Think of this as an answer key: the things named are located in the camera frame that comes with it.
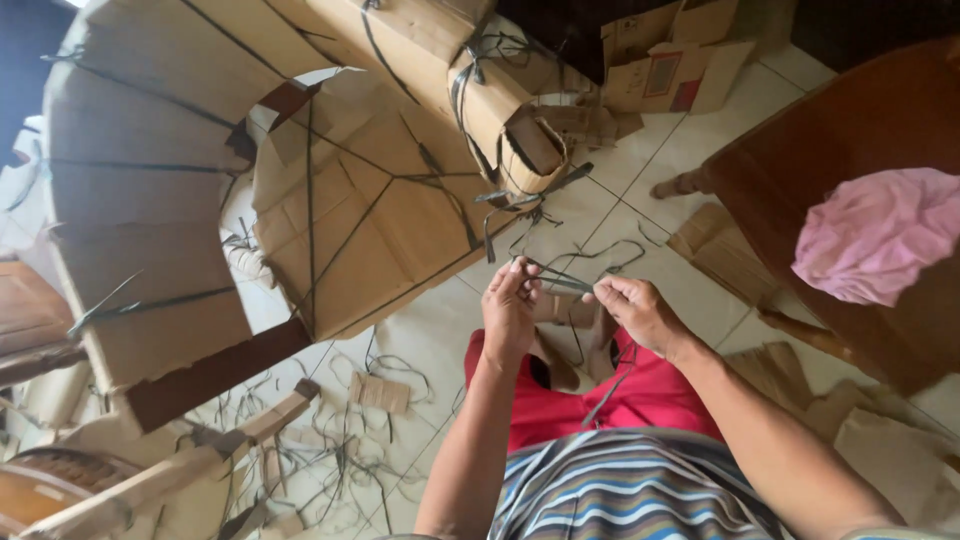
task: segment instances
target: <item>pink cloth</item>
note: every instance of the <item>pink cloth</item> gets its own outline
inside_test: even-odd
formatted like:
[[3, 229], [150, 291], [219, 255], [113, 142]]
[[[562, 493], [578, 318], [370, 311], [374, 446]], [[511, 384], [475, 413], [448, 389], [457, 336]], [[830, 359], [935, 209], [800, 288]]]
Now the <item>pink cloth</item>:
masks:
[[793, 271], [844, 302], [892, 307], [960, 236], [960, 177], [881, 171], [844, 182], [809, 210]]

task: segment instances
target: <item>person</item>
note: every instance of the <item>person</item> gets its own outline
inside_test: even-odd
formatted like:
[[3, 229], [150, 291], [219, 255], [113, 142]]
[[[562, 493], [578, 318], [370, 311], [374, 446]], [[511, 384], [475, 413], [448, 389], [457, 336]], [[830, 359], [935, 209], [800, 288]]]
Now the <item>person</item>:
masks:
[[538, 273], [516, 258], [483, 294], [467, 395], [430, 471], [415, 534], [921, 537], [831, 448], [728, 369], [649, 282], [606, 277], [585, 295], [619, 325], [611, 379], [584, 396], [537, 384], [527, 352], [543, 295]]

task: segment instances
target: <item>red shorts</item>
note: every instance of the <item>red shorts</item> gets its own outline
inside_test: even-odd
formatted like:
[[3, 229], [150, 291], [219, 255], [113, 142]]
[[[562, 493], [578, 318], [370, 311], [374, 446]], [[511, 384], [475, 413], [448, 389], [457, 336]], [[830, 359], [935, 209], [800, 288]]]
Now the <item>red shorts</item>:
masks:
[[[464, 357], [468, 389], [483, 351], [483, 340], [483, 330], [470, 337]], [[516, 377], [508, 452], [582, 430], [646, 426], [696, 431], [723, 441], [704, 403], [673, 364], [637, 345], [622, 327], [613, 340], [624, 352], [616, 375], [581, 395], [543, 388], [531, 376], [530, 355], [523, 357]], [[600, 407], [591, 425], [582, 429], [580, 425], [587, 415], [627, 370], [630, 373]]]

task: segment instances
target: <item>hand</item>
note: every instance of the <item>hand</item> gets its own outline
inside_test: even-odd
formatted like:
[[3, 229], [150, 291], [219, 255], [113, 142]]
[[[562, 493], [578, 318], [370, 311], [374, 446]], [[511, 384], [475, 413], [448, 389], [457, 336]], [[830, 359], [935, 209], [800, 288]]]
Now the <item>hand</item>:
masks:
[[[585, 302], [591, 295], [584, 297]], [[699, 338], [646, 280], [607, 276], [593, 286], [593, 295], [642, 347], [676, 364], [680, 352]]]
[[497, 270], [484, 291], [483, 356], [501, 368], [518, 368], [534, 342], [534, 304], [540, 297], [540, 280], [527, 280], [540, 268], [520, 257]]

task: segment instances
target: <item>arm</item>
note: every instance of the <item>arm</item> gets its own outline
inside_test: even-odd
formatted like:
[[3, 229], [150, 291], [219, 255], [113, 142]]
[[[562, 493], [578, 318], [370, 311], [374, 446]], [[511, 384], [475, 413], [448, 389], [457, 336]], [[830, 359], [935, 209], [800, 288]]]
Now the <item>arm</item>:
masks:
[[520, 360], [534, 339], [539, 268], [524, 258], [500, 268], [484, 293], [484, 349], [464, 406], [430, 469], [414, 532], [483, 540], [490, 531], [507, 465], [507, 437]]
[[640, 345], [673, 363], [703, 400], [759, 496], [806, 540], [904, 525], [832, 448], [729, 369], [649, 282], [604, 278], [597, 299]]

